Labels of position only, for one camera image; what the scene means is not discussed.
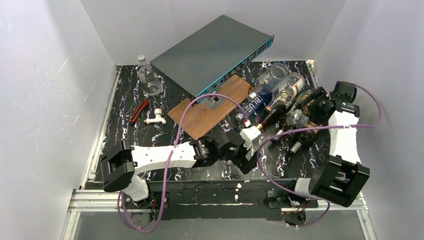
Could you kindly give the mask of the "clear gold label liquor bottle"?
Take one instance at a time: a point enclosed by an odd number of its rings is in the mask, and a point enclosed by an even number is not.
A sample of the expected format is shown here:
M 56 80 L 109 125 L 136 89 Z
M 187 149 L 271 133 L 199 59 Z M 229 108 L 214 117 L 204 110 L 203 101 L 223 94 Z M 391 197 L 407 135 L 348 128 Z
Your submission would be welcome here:
M 297 108 L 296 105 L 307 98 L 312 92 L 313 91 L 311 89 L 307 89 L 299 93 L 294 104 L 292 105 L 292 108 L 285 118 L 283 125 L 284 131 L 301 129 L 308 123 L 309 117 L 306 116 L 300 108 Z

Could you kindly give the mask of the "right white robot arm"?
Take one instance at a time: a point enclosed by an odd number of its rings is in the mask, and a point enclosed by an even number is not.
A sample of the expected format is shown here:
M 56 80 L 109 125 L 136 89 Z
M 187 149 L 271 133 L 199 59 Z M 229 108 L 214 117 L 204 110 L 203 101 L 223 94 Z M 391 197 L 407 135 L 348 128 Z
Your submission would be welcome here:
M 312 177 L 297 179 L 295 193 L 349 207 L 369 179 L 370 170 L 362 165 L 357 150 L 356 94 L 355 84 L 337 81 L 333 91 L 319 87 L 296 105 L 308 118 L 307 130 L 298 132 L 296 145 L 309 146 L 320 128 L 329 126 L 330 148 L 324 166 Z

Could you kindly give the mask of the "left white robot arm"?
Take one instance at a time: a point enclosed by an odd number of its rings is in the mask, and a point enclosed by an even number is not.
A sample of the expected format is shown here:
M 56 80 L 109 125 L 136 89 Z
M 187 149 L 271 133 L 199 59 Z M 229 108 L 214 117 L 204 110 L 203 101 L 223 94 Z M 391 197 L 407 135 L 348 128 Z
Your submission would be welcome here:
M 176 146 L 138 146 L 124 139 L 100 159 L 102 189 L 107 193 L 122 191 L 139 202 L 150 196 L 146 180 L 139 177 L 144 172 L 203 168 L 218 161 L 230 161 L 247 174 L 257 166 L 253 145 L 260 135 L 261 131 L 253 126 Z

